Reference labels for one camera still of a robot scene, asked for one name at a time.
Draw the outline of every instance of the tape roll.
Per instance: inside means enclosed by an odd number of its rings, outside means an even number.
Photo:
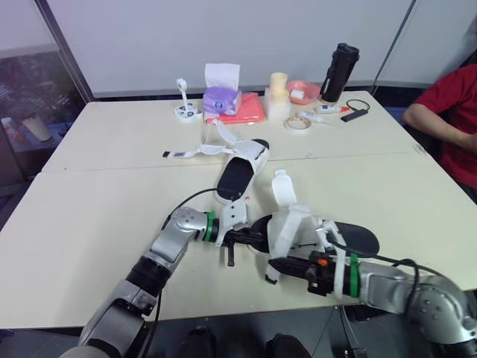
[[[306,133],[310,130],[311,127],[312,121],[302,116],[293,116],[285,121],[285,128],[287,129],[287,131],[295,133]]]

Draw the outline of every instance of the pink bowl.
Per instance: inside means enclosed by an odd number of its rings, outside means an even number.
[[[303,99],[293,98],[290,96],[290,101],[296,104],[308,104],[313,102],[320,95],[319,86],[305,81],[290,81],[286,84],[286,89],[290,93],[293,90],[304,91],[305,97],[303,97]]]

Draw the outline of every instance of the tissue box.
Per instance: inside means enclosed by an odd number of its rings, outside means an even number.
[[[240,108],[241,91],[228,87],[210,87],[203,94],[203,110],[207,113],[234,116]]]

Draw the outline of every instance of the black shoe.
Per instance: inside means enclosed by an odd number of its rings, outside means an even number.
[[[311,358],[311,356],[298,339],[278,333],[267,342],[267,358]]]
[[[207,327],[197,327],[183,340],[177,358],[214,358],[215,336]]]

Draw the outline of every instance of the red shirt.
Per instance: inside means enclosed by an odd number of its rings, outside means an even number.
[[[434,113],[449,110],[451,125],[465,133],[477,133],[477,65],[441,78],[415,103]],[[457,182],[477,188],[477,155],[444,142],[440,164]]]

